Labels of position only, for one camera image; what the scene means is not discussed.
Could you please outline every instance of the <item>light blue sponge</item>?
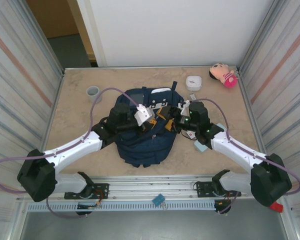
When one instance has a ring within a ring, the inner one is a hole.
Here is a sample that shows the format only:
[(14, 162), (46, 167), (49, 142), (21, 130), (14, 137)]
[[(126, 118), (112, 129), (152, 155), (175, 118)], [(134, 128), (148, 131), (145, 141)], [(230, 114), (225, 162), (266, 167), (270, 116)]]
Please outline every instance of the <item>light blue sponge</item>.
[[(218, 123), (217, 126), (226, 131), (226, 127), (223, 126), (221, 123)], [(198, 140), (194, 142), (194, 147), (201, 153), (203, 153), (208, 148), (206, 145), (202, 145)]]

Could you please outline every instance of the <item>pink plush toy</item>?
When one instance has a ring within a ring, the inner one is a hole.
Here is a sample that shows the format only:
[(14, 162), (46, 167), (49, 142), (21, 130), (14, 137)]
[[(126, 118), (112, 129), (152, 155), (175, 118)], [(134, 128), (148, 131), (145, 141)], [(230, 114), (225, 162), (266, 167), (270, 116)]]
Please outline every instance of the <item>pink plush toy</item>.
[(210, 77), (220, 80), (226, 88), (233, 88), (237, 84), (238, 79), (234, 73), (233, 70), (229, 71), (228, 65), (222, 63), (216, 63), (209, 70)]

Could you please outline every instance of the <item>navy blue backpack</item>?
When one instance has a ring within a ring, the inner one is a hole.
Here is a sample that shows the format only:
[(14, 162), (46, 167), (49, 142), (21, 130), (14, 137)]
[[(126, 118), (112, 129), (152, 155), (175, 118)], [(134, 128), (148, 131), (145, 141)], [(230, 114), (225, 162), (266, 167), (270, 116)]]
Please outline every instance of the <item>navy blue backpack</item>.
[[(172, 87), (163, 88), (136, 88), (127, 90), (128, 94), (137, 104), (143, 104), (153, 109), (154, 113), (164, 106), (178, 106), (184, 99), (176, 90), (177, 82)], [(126, 103), (131, 111), (136, 110), (128, 98), (120, 95), (115, 104)], [(138, 136), (135, 132), (124, 133), (118, 136), (115, 141), (119, 155), (126, 163), (138, 168), (140, 165), (149, 167), (152, 164), (160, 164), (165, 160), (174, 144), (177, 133), (168, 131), (165, 126), (168, 123), (158, 116), (157, 123), (145, 134)]]

